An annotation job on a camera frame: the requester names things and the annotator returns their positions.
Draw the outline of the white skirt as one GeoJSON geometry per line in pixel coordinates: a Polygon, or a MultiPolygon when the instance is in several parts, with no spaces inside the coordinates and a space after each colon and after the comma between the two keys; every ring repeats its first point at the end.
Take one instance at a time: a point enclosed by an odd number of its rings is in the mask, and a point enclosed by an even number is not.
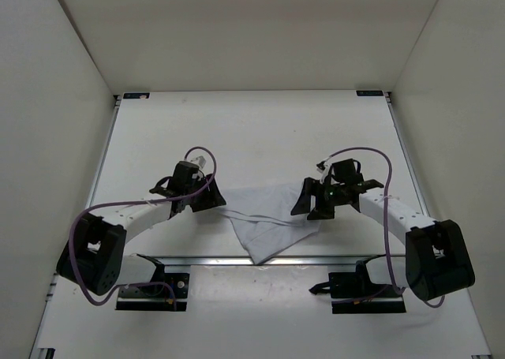
{"type": "Polygon", "coordinates": [[[320,221],[290,212],[300,196],[302,183],[259,188],[227,189],[226,205],[218,213],[228,218],[254,264],[262,264],[320,230],[320,221]]]}

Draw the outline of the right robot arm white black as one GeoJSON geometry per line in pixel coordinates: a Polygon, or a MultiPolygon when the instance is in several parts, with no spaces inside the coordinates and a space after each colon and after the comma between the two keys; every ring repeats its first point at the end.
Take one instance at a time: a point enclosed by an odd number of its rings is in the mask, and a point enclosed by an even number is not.
{"type": "Polygon", "coordinates": [[[344,279],[314,286],[312,294],[331,293],[334,298],[359,303],[409,289],[427,302],[474,285],[475,273],[456,222],[437,221],[388,195],[382,183],[364,179],[355,159],[317,167],[322,178],[304,180],[291,215],[305,215],[309,221],[329,220],[337,207],[350,205],[379,223],[387,237],[395,236],[405,254],[392,257],[386,248],[382,255],[359,260],[344,279]]]}

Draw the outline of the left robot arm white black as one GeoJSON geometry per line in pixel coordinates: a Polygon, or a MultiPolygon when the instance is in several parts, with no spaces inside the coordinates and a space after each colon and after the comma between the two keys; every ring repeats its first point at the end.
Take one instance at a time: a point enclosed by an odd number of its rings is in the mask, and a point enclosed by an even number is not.
{"type": "Polygon", "coordinates": [[[224,205],[215,175],[204,174],[197,161],[181,161],[146,198],[82,211],[70,227],[56,272],[76,283],[94,306],[105,304],[119,287],[141,288],[150,296],[172,294],[163,265],[143,254],[125,255],[126,244],[186,208],[199,212],[224,205]]]}

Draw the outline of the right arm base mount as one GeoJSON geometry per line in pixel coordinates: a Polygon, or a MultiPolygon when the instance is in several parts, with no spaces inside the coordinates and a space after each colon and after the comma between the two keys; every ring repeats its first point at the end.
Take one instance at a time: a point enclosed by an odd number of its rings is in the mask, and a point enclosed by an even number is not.
{"type": "Polygon", "coordinates": [[[356,262],[354,272],[333,271],[326,282],[309,289],[312,295],[329,294],[333,314],[402,314],[406,312],[403,297],[391,284],[374,283],[366,265],[384,259],[376,255],[356,262]]]}

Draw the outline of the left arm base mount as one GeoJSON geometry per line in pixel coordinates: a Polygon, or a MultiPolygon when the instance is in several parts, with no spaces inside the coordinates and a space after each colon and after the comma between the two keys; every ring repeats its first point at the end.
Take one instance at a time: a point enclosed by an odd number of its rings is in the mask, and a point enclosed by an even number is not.
{"type": "Polygon", "coordinates": [[[118,279],[118,311],[184,312],[189,296],[187,267],[171,268],[150,256],[123,259],[118,279]]]}

